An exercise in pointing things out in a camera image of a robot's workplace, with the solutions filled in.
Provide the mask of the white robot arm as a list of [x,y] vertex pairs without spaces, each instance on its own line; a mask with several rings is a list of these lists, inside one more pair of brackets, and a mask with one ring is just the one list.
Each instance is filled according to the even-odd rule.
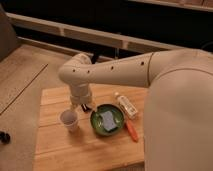
[[92,102],[89,85],[144,87],[146,171],[213,171],[213,53],[151,52],[93,64],[77,54],[59,69],[74,106]]

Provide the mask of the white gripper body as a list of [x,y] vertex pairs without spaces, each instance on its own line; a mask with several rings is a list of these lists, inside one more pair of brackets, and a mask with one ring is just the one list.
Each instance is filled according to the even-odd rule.
[[92,102],[92,92],[88,84],[70,86],[70,100],[73,105],[89,104]]

